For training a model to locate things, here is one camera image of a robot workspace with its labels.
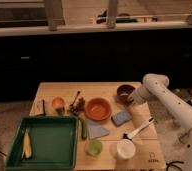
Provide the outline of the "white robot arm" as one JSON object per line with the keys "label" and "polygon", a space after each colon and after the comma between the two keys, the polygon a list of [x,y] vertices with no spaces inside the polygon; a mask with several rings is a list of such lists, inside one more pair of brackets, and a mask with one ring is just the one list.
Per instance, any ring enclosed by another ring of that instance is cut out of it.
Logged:
{"label": "white robot arm", "polygon": [[192,171],[192,106],[168,89],[169,78],[161,74],[146,74],[142,84],[127,98],[131,104],[142,104],[155,96],[179,121],[189,134],[183,171]]}

